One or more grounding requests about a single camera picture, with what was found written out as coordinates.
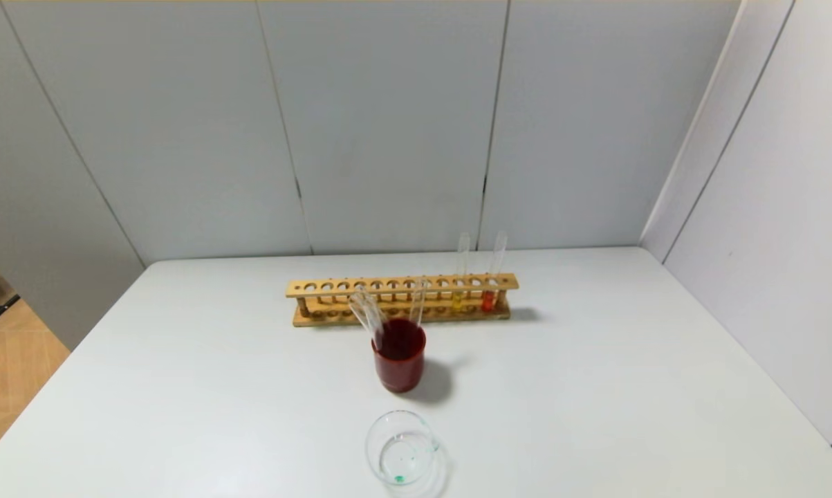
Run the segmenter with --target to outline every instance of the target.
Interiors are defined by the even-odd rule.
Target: wall seam
[[[46,98],[46,101],[49,103],[50,109],[53,110],[53,115],[59,122],[59,126],[62,127],[62,132],[64,132],[66,138],[68,138],[68,143],[71,144],[71,149],[74,150],[78,160],[80,160],[81,164],[84,166],[84,171],[86,171],[87,176],[90,177],[90,181],[93,182],[93,186],[96,188],[96,192],[99,192],[99,196],[100,198],[102,198],[102,202],[104,202],[106,208],[109,209],[111,217],[114,218],[115,223],[118,224],[118,229],[121,230],[121,234],[124,235],[124,239],[127,241],[128,245],[130,246],[130,249],[132,249],[133,254],[136,255],[136,259],[138,259],[138,262],[140,262],[140,265],[142,265],[143,269],[146,268],[146,264],[143,261],[140,252],[138,252],[138,249],[132,243],[132,240],[130,240],[130,235],[127,234],[127,230],[124,229],[124,224],[122,224],[119,220],[118,215],[115,213],[115,209],[111,207],[111,203],[106,198],[105,192],[102,191],[102,187],[100,187],[99,183],[96,182],[96,177],[93,176],[93,171],[91,171],[90,167],[87,166],[86,160],[84,160],[84,155],[81,154],[80,149],[77,148],[77,144],[75,144],[74,138],[71,138],[71,132],[68,131],[68,127],[65,126],[65,121],[59,115],[59,110],[56,109],[56,104],[53,103],[52,97],[50,97],[50,94],[48,93],[48,91],[46,91],[46,85],[44,84],[42,79],[40,79],[40,75],[37,73],[37,69],[35,69],[34,62],[31,61],[31,57],[29,56],[29,53],[26,50],[26,45],[23,45],[23,40],[21,40],[21,37],[19,36],[17,27],[13,24],[13,19],[10,18],[10,13],[7,12],[7,7],[4,6],[4,0],[0,0],[0,6],[1,11],[4,13],[4,19],[7,19],[7,23],[10,26],[10,31],[13,33],[15,41],[17,41],[17,44],[19,45],[19,50],[23,53],[23,57],[26,58],[26,63],[28,64],[31,73],[34,75],[34,79],[37,82],[37,86],[39,86],[40,91],[44,94],[44,98]]]
[[[489,145],[486,146],[486,169],[483,173],[483,193],[480,196],[480,215],[477,223],[477,238],[474,243],[474,249],[480,250],[480,232],[483,229],[483,210],[486,206],[486,187],[489,184],[489,163],[492,160],[492,141],[495,138],[495,120],[496,113],[499,110],[499,95],[501,93],[501,67],[505,62],[505,47],[508,44],[508,20],[511,17],[511,2],[508,0],[505,4],[505,22],[501,29],[501,50],[499,50],[499,72],[495,78],[495,99],[492,101],[492,122],[489,126]]]
[[[649,227],[652,225],[653,221],[655,221],[658,217],[658,213],[662,207],[663,199],[665,198],[666,193],[671,188],[671,183],[674,179],[675,174],[679,170],[681,166],[681,161],[683,158],[683,154],[685,150],[687,150],[687,145],[690,143],[690,139],[695,132],[695,127],[698,126],[698,122],[701,120],[701,114],[704,112],[704,108],[708,103],[708,98],[710,98],[710,94],[712,94],[712,89],[714,88],[714,83],[717,81],[717,76],[719,76],[720,68],[723,66],[723,60],[728,54],[729,47],[732,45],[732,38],[735,36],[735,30],[738,28],[739,22],[741,22],[741,17],[744,14],[744,10],[746,9],[746,4],[750,0],[742,0],[739,3],[738,12],[735,13],[735,18],[732,20],[732,25],[729,27],[729,34],[726,35],[726,41],[723,43],[723,48],[720,50],[720,55],[717,57],[717,63],[714,66],[713,72],[710,74],[710,79],[708,79],[708,85],[704,89],[704,94],[701,96],[701,100],[698,103],[698,107],[695,108],[695,114],[693,114],[693,120],[690,123],[690,129],[687,130],[687,135],[684,136],[683,142],[681,142],[681,148],[677,151],[677,156],[674,157],[674,162],[671,164],[671,171],[668,173],[668,177],[665,179],[665,184],[662,185],[662,190],[658,193],[656,198],[656,204],[653,206],[652,211],[649,212],[649,217],[646,218],[646,224],[643,225],[643,232],[640,233],[640,244],[643,244],[644,239],[646,239],[646,234],[649,232]]]
[[[723,149],[720,150],[720,154],[717,156],[717,161],[714,162],[714,167],[710,170],[708,177],[705,179],[704,184],[701,186],[701,190],[699,190],[698,195],[695,196],[695,201],[693,202],[692,207],[690,208],[690,212],[688,212],[687,217],[683,220],[681,224],[681,229],[677,230],[677,236],[674,237],[673,242],[671,242],[671,247],[668,248],[668,252],[665,253],[665,258],[662,258],[662,265],[666,264],[668,261],[669,256],[674,250],[674,247],[677,246],[679,239],[681,239],[681,235],[687,224],[690,223],[690,218],[692,218],[693,212],[695,211],[695,207],[701,201],[701,196],[704,195],[704,190],[708,188],[708,183],[710,183],[710,179],[714,176],[717,172],[717,167],[720,166],[720,161],[723,160],[723,155],[726,154],[726,150],[729,148],[729,144],[732,142],[732,137],[735,136],[735,131],[738,130],[739,125],[741,125],[741,119],[745,116],[745,111],[748,110],[750,106],[751,100],[754,99],[754,94],[757,92],[757,87],[760,86],[760,81],[763,79],[763,76],[766,74],[766,67],[769,66],[769,61],[773,59],[773,54],[775,53],[776,47],[779,46],[779,40],[782,38],[782,33],[785,32],[785,27],[788,25],[788,20],[791,17],[791,12],[794,10],[796,0],[791,0],[791,4],[788,7],[788,12],[785,14],[785,19],[782,22],[782,27],[779,28],[778,34],[775,35],[775,41],[773,41],[773,47],[769,50],[769,54],[766,56],[766,60],[764,60],[763,68],[760,69],[760,74],[757,76],[757,81],[754,82],[753,88],[750,90],[750,94],[748,94],[748,100],[745,101],[744,106],[741,108],[741,113],[739,113],[739,117],[735,120],[734,126],[732,126],[732,130],[729,132],[729,136],[726,138],[725,144],[723,144]]]
[[[311,241],[311,229],[308,227],[308,215],[305,214],[305,201],[302,198],[302,184],[299,183],[299,176],[296,174],[296,164],[293,160],[293,146],[290,145],[290,134],[286,130],[286,117],[284,116],[284,107],[280,104],[280,88],[277,86],[277,77],[274,76],[274,64],[271,62],[271,51],[268,48],[268,35],[265,33],[265,22],[261,18],[261,6],[259,0],[254,0],[255,13],[259,18],[259,30],[261,31],[261,42],[265,47],[265,57],[268,60],[268,73],[271,76],[271,86],[274,87],[274,99],[277,102],[277,111],[280,113],[280,124],[284,129],[284,140],[286,140],[286,153],[290,158],[290,170],[293,171],[293,182],[295,182],[296,192],[299,194],[299,210],[302,211],[302,223],[305,224],[305,237],[308,237],[308,251],[314,255],[314,243]]]

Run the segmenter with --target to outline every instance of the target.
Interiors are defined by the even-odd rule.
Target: test tube with red liquid
[[[500,231],[499,234],[495,236],[495,247],[492,249],[492,264],[489,267],[490,278],[498,277],[499,272],[501,271],[501,260],[505,257],[505,247],[507,245],[508,234],[504,231]],[[495,290],[485,290],[480,297],[482,299],[480,309],[486,313],[492,311],[495,306]]]

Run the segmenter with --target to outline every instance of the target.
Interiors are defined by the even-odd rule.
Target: yellow liquid
[[[462,311],[462,294],[463,293],[453,293],[453,311]]]

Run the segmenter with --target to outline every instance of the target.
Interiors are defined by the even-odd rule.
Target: glass test tube
[[[459,236],[459,252],[456,259],[456,281],[454,286],[464,286],[465,275],[468,274],[468,251],[470,251],[470,234],[462,232]],[[462,311],[462,297],[464,290],[453,291],[453,312]]]
[[[492,249],[492,265],[489,267],[489,277],[498,277],[501,271],[501,260],[505,257],[505,247],[508,245],[508,234],[500,231],[495,236],[495,247]],[[495,306],[495,291],[485,290],[481,296],[480,309],[485,312],[492,311]]]

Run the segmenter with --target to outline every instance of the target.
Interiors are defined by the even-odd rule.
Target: test tube with yellow liquid
[[[468,251],[470,251],[470,234],[462,232],[459,236],[459,252],[456,256],[456,287],[465,286],[465,276],[468,275]],[[462,311],[462,297],[464,290],[453,291],[453,312],[458,313]]]

